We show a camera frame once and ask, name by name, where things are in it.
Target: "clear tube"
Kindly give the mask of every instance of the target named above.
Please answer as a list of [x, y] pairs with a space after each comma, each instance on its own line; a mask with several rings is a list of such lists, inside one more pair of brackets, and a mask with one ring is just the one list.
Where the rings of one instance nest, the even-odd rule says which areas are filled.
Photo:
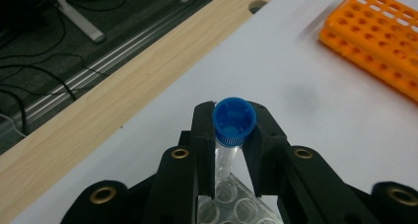
[[231, 172], [233, 160], [240, 146], [225, 147], [218, 140], [215, 146], [215, 180], [217, 182], [224, 181]]

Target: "test tube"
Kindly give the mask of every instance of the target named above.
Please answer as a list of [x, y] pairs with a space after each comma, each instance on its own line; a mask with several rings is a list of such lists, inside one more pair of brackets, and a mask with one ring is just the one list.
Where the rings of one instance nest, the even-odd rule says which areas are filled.
[[252, 105], [241, 98], [227, 98], [216, 105], [212, 114], [216, 130], [215, 179], [224, 181], [231, 172], [237, 151], [256, 123]]

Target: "table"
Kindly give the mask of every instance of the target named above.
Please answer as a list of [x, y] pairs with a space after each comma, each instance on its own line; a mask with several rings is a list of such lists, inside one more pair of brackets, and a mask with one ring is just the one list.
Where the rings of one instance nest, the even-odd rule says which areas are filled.
[[[180, 132], [190, 128], [196, 105], [230, 96], [265, 105], [292, 145], [318, 151], [353, 187], [370, 191], [376, 182], [397, 181], [417, 189], [417, 104], [317, 40], [327, 14], [341, 1], [271, 0], [227, 39], [217, 41], [216, 47], [200, 60], [194, 55], [168, 51], [163, 44], [139, 55], [129, 63], [131, 67], [116, 73], [124, 75], [123, 84], [114, 77], [106, 80], [67, 109], [65, 116], [43, 126], [43, 134], [31, 135], [1, 157], [2, 183], [13, 177], [13, 171], [39, 173], [39, 168], [60, 162], [65, 168], [45, 171], [50, 173], [42, 177], [43, 181], [54, 184], [45, 191], [33, 177], [14, 176], [14, 180], [0, 185], [2, 195], [8, 194], [6, 188], [11, 193], [19, 191], [13, 188], [14, 184], [24, 187], [22, 194], [33, 186], [39, 187], [28, 201], [15, 194], [19, 201], [2, 203], [0, 213], [3, 216], [9, 213], [6, 210], [10, 211], [12, 214], [7, 216], [9, 220], [16, 217], [14, 223], [56, 223], [78, 194], [95, 182], [117, 180], [129, 187], [135, 185], [157, 171], [163, 152], [176, 146]], [[415, 0], [399, 1], [418, 9]], [[230, 4], [240, 6], [238, 2]], [[227, 11], [225, 14], [222, 19], [231, 20]], [[200, 24], [209, 24], [207, 15], [198, 17]], [[189, 25], [186, 29], [199, 26], [202, 25]], [[182, 35], [169, 37], [169, 42], [180, 43], [178, 50], [189, 50], [213, 36], [197, 37], [187, 44], [181, 44]], [[160, 55], [167, 55], [166, 59], [146, 67]], [[193, 66], [189, 70], [163, 67], [181, 62]], [[174, 74], [179, 78], [154, 82], [151, 76], [155, 74]], [[154, 83], [165, 86], [157, 87]], [[142, 90], [138, 87], [149, 87], [159, 96], [138, 93]], [[101, 106], [92, 108], [92, 104]], [[56, 157], [39, 154], [59, 142], [62, 148]], [[44, 148], [36, 149], [39, 144]], [[24, 165], [17, 162], [24, 158], [29, 159]], [[72, 164], [77, 160], [73, 158], [82, 158], [75, 167]], [[237, 158], [233, 173], [250, 186], [242, 155]], [[274, 208], [274, 198], [264, 200]]]

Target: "blue tube cap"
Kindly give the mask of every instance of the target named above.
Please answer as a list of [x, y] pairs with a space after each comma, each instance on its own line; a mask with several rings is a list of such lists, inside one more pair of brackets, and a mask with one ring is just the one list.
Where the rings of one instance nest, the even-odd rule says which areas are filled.
[[241, 98], [227, 98], [212, 113], [216, 138], [226, 147], [243, 145], [255, 128], [256, 115], [252, 105]]

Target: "floor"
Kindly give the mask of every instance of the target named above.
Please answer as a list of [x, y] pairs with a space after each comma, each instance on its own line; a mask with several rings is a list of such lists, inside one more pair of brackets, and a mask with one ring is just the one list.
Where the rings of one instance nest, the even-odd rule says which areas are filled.
[[102, 43], [61, 14], [55, 0], [45, 1], [45, 26], [0, 48], [0, 154], [211, 0], [67, 0], [105, 34]]

